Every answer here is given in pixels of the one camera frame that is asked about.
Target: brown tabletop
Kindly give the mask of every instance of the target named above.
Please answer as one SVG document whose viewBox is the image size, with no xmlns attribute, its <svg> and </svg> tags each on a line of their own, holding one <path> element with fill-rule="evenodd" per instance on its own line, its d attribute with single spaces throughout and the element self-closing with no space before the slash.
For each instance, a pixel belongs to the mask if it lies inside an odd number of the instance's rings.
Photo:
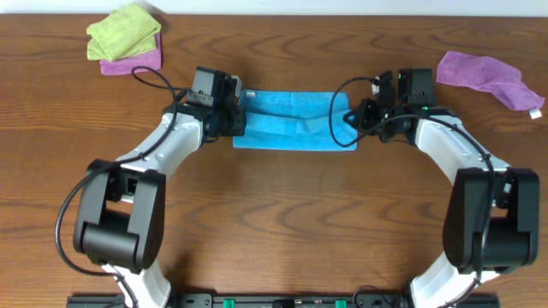
<svg viewBox="0 0 548 308">
<path fill-rule="evenodd" d="M 86 27 L 104 15 L 0 16 L 0 306 L 63 306 L 71 293 L 118 292 L 80 275 L 54 247 L 69 190 L 95 158 L 115 159 L 159 123 L 167 91 L 103 76 L 86 59 Z M 334 91 L 354 76 L 436 68 L 447 50 L 494 56 L 548 96 L 548 20 L 437 17 L 166 15 L 164 67 L 190 86 L 196 66 L 238 74 L 252 88 Z M 369 85 L 348 88 L 352 105 Z M 438 102 L 497 157 L 532 168 L 546 206 L 548 120 L 508 110 L 491 94 L 436 84 Z M 358 151 L 236 150 L 205 145 L 168 183 L 158 256 L 175 290 L 352 293 L 399 289 L 442 251 L 451 185 L 425 154 L 364 139 Z M 62 237 L 69 256 L 78 207 Z M 482 287 L 504 307 L 548 300 L 548 212 L 537 262 Z"/>
</svg>

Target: pink cloth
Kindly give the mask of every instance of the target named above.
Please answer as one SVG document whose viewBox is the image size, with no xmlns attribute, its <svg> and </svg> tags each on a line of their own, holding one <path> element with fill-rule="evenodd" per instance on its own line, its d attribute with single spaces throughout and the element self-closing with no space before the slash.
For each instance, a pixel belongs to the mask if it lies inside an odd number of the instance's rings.
<svg viewBox="0 0 548 308">
<path fill-rule="evenodd" d="M 545 102 L 521 81 L 519 69 L 490 56 L 447 51 L 438 64 L 436 81 L 490 92 L 511 110 L 534 110 Z"/>
<path fill-rule="evenodd" d="M 128 56 L 113 62 L 101 60 L 99 63 L 101 64 L 101 74 L 103 75 L 131 74 L 131 69 L 139 65 L 160 69 L 162 67 L 162 45 L 160 41 L 160 33 L 156 34 L 155 50 L 151 50 L 137 56 Z M 144 69 L 137 69 L 135 73 L 145 71 L 146 70 Z"/>
</svg>

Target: green connector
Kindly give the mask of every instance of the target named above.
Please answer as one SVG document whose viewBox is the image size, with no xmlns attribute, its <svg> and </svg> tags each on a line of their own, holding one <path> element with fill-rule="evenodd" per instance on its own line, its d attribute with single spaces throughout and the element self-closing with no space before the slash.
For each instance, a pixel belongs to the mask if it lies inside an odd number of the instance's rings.
<svg viewBox="0 0 548 308">
<path fill-rule="evenodd" d="M 223 302 L 223 308 L 235 308 L 236 302 L 233 299 L 225 299 Z"/>
<path fill-rule="evenodd" d="M 346 300 L 336 300 L 335 308 L 346 308 Z"/>
</svg>

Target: wooden table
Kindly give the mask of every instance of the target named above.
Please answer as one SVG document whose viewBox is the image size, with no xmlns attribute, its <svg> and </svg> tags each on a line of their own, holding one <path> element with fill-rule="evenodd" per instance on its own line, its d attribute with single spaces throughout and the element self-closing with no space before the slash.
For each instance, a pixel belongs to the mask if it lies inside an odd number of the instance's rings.
<svg viewBox="0 0 548 308">
<path fill-rule="evenodd" d="M 65 196 L 96 157 L 114 159 L 158 125 L 169 93 L 131 76 L 102 76 L 86 60 L 86 27 L 103 15 L 0 16 L 0 306 L 63 306 L 74 292 L 117 292 L 57 256 L 53 227 Z M 333 91 L 342 81 L 399 68 L 436 68 L 447 50 L 494 56 L 548 96 L 548 20 L 435 17 L 161 16 L 164 67 L 189 86 L 196 66 L 238 74 L 253 88 Z M 357 105 L 367 84 L 348 91 Z M 548 118 L 532 121 L 491 94 L 436 85 L 438 101 L 516 167 L 548 183 Z M 352 293 L 398 289 L 442 251 L 451 186 L 404 144 L 364 139 L 353 152 L 235 150 L 205 145 L 167 191 L 159 254 L 179 291 Z M 63 225 L 72 252 L 78 207 Z M 534 266 L 483 287 L 504 307 L 548 300 L 548 212 Z"/>
</svg>

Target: folded blue cloth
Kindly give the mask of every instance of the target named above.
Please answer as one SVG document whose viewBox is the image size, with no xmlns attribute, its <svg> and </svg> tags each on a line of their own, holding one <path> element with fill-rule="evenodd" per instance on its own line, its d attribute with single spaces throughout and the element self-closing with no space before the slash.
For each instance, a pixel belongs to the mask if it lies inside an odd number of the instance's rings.
<svg viewBox="0 0 548 308">
<path fill-rule="evenodd" d="M 333 92 L 276 92 L 243 90 L 239 105 L 246 107 L 243 137 L 234 137 L 235 148 L 290 151 L 352 151 L 343 148 L 329 132 L 329 104 Z M 343 143 L 357 132 L 343 121 L 349 112 L 348 95 L 339 93 L 333 104 L 333 131 Z"/>
</svg>

